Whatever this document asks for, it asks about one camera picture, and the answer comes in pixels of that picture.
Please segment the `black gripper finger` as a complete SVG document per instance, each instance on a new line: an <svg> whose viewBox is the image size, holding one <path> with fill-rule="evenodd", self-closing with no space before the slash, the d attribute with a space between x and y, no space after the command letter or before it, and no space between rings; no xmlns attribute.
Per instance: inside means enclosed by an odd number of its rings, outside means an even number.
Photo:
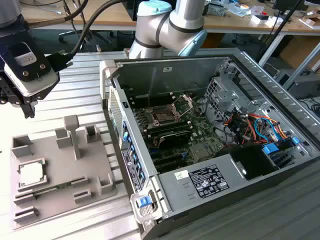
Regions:
<svg viewBox="0 0 320 240"><path fill-rule="evenodd" d="M35 101L25 101L20 105L20 108L26 119L35 117Z"/></svg>

